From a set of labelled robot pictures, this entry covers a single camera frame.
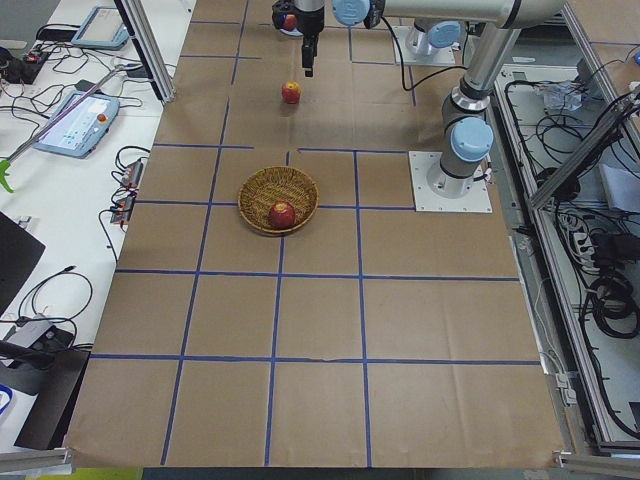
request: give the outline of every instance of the woven basket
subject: woven basket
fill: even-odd
[[[275,229],[269,210],[277,201],[289,202],[296,221],[290,228]],[[238,193],[240,215],[255,230],[266,235],[284,235],[302,228],[318,207],[318,188],[306,173],[292,167],[268,167],[254,173]]]

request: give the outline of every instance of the green object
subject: green object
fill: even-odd
[[[13,189],[7,183],[7,176],[9,175],[7,169],[10,166],[9,160],[0,160],[0,185],[2,185],[7,192],[13,193]]]
[[[38,480],[140,480],[142,468],[79,468],[72,475],[40,476]]]

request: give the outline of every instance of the apple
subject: apple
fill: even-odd
[[[296,20],[295,15],[289,14],[284,17],[282,30],[286,30],[287,32],[293,32],[297,26],[298,26],[298,21]]]
[[[269,223],[275,228],[291,228],[296,223],[296,212],[289,202],[278,201],[269,210]]]
[[[302,89],[298,82],[286,82],[282,85],[282,100],[284,100],[285,103],[298,103],[301,94]]]

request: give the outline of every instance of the metal mounting plate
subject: metal mounting plate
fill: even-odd
[[[402,57],[405,65],[427,65],[432,67],[448,67],[455,65],[456,59],[453,56],[451,47],[443,48],[438,53],[428,57],[416,57],[404,44],[407,35],[411,31],[411,27],[393,27],[393,31],[398,37],[400,48],[402,49]],[[393,44],[393,53],[396,57],[396,63],[400,64],[400,55],[398,48]]]
[[[427,172],[440,161],[441,152],[409,152],[411,183],[416,212],[492,213],[491,200],[485,182],[474,182],[462,198],[444,198],[427,185]],[[482,175],[478,167],[474,176]]]

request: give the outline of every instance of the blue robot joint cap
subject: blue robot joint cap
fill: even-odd
[[[333,16],[347,27],[362,22],[368,15],[371,4],[369,0],[333,0]]]
[[[477,117],[460,120],[451,132],[451,149],[468,163],[479,163],[491,150],[493,130]]]
[[[460,22],[447,20],[429,30],[429,43],[434,48],[450,47],[460,38]]]

